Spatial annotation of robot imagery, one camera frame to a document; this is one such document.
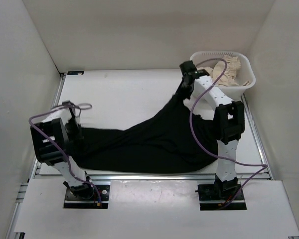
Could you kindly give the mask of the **black trousers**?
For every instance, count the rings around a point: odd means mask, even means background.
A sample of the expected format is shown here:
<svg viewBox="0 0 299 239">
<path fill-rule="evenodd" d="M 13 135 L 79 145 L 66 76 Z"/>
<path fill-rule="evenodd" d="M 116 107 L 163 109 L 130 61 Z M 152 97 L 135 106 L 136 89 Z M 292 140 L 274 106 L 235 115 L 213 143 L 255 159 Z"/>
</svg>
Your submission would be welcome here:
<svg viewBox="0 0 299 239">
<path fill-rule="evenodd" d="M 190 114 L 184 100 L 193 86 L 181 83 L 152 118 L 126 130 L 82 128 L 72 155 L 81 168 L 115 172 L 180 174 L 198 171 L 218 154 L 213 123 Z"/>
</svg>

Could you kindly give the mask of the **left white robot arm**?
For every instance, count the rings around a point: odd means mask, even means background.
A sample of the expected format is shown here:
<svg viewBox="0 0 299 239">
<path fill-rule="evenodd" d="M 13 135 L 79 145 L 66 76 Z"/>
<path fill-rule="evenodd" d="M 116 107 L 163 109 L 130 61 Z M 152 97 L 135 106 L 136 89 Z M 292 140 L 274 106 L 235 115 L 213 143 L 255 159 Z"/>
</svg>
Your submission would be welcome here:
<svg viewBox="0 0 299 239">
<path fill-rule="evenodd" d="M 28 120 L 36 159 L 56 169 L 74 196 L 91 199 L 95 188 L 89 175 L 72 158 L 75 143 L 83 139 L 74 108 L 61 107 Z"/>
</svg>

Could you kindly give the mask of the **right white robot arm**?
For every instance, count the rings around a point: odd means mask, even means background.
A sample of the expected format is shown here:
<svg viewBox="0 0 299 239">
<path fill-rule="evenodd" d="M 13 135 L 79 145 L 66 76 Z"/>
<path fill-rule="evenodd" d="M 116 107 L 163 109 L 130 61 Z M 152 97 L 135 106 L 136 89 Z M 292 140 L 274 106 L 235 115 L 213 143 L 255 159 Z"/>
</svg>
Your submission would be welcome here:
<svg viewBox="0 0 299 239">
<path fill-rule="evenodd" d="M 190 98 L 195 87 L 203 91 L 190 110 L 190 130 L 197 144 L 207 154 L 218 159 L 213 186 L 214 194 L 219 199 L 226 199 L 228 197 L 232 198 L 239 188 L 236 173 L 236 150 L 242 133 L 245 131 L 245 118 L 243 103 L 234 101 L 216 86 L 216 83 L 225 74 L 228 66 L 226 60 L 221 58 L 218 60 L 222 61 L 225 66 L 215 81 L 212 81 L 212 78 L 205 71 L 197 70 L 191 60 L 180 64 L 182 83 L 177 90 L 184 92 L 187 99 Z M 204 98 L 214 111 L 212 123 L 218 143 L 217 154 L 208 151 L 198 141 L 194 132 L 193 110 L 201 98 Z"/>
</svg>

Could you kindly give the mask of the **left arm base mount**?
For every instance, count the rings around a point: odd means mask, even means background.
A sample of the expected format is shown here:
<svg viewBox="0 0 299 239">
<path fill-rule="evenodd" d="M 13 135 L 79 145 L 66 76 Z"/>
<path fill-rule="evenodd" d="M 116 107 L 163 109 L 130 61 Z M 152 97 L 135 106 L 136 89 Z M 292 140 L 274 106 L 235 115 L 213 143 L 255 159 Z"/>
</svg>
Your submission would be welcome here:
<svg viewBox="0 0 299 239">
<path fill-rule="evenodd" d="M 108 209 L 110 184 L 95 185 L 97 189 L 86 183 L 76 187 L 70 187 L 66 181 L 63 184 L 67 188 L 63 208 Z"/>
</svg>

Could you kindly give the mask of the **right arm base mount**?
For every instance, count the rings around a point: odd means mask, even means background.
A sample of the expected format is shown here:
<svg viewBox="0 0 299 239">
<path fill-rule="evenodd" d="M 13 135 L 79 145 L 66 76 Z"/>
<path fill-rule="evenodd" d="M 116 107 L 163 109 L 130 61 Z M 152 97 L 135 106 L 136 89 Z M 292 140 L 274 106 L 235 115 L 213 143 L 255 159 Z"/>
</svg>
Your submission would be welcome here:
<svg viewBox="0 0 299 239">
<path fill-rule="evenodd" d="M 198 194 L 201 211 L 247 210 L 240 183 L 225 190 L 216 182 L 214 184 L 198 184 L 195 193 Z"/>
</svg>

